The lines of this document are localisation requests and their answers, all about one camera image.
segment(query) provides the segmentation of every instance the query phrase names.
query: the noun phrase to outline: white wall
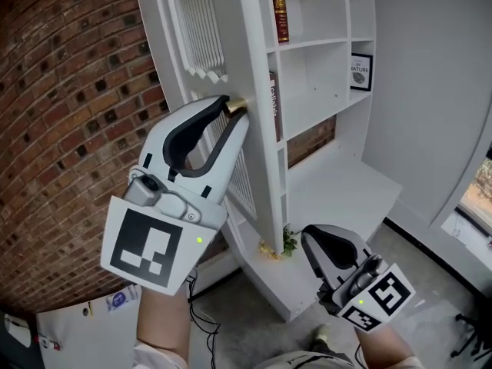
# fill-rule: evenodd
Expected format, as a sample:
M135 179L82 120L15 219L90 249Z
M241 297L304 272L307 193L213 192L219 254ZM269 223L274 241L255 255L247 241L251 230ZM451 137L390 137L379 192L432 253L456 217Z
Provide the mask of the white wall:
M441 250L445 242L426 229L456 197L489 111L492 0L376 0L376 13L364 161L404 187L390 217L455 266L461 248Z

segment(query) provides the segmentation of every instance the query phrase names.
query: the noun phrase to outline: framed picture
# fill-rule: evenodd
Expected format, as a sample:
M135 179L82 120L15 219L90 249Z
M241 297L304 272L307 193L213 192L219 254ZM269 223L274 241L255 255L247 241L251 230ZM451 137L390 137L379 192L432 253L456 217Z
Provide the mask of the framed picture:
M372 56L352 54L351 89L372 90Z

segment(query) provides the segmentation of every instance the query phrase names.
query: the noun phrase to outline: forearm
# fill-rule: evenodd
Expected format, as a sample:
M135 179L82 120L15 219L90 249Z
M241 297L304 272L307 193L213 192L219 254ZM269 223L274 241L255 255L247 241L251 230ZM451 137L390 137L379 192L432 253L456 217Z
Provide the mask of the forearm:
M371 334L356 329L368 369L385 369L412 357L410 346L390 326L385 325Z
M142 288L137 339L188 361L190 309L184 285L174 297Z

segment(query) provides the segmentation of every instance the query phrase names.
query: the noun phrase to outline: chair leg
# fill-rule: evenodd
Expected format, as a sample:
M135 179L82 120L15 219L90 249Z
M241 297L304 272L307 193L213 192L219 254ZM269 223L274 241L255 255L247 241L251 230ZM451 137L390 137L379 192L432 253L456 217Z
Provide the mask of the chair leg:
M469 325L476 327L477 326L477 321L474 320L473 318L469 318L467 316L463 316L461 313L457 314L456 317L454 318L456 321L462 320L465 323L468 323Z
M452 351L451 352L451 358L454 358L454 357L457 357L458 355L460 355L465 348L468 347L468 345L472 342L472 340L477 336L477 332L475 331L473 335L471 335L470 339L467 340L467 342L464 344L464 346L459 350L459 351Z
M492 353L492 349L487 350L487 351L485 351L482 355L479 355L478 357L476 357L476 358L474 359L474 362L476 362L476 361L480 360L481 358L485 357L486 355L488 355L488 354L490 354L490 353Z
M480 353L480 348L482 347L482 339L480 337L477 338L477 343L475 343L474 349L471 351L471 356L477 355Z

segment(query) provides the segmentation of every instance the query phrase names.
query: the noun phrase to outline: gray floor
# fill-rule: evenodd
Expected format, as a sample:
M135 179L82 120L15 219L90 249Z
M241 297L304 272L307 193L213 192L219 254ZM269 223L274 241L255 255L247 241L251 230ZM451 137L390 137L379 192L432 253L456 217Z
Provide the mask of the gray floor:
M393 322L427 369L481 367L473 364L470 349L461 357L449 358L461 346L467 329L454 316L468 314L473 298L425 254L400 235L382 226L370 243L373 251L388 263L397 262L415 287L417 294ZM219 368L252 368L284 352L302 350L309 345L311 332L323 323L331 326L330 346L353 357L357 339L351 326L328 316L318 304L313 305L289 324L243 275L239 275L195 302L199 311L212 316L222 326L217 336L216 357ZM209 367L210 353L206 337L197 328L191 337L191 369Z

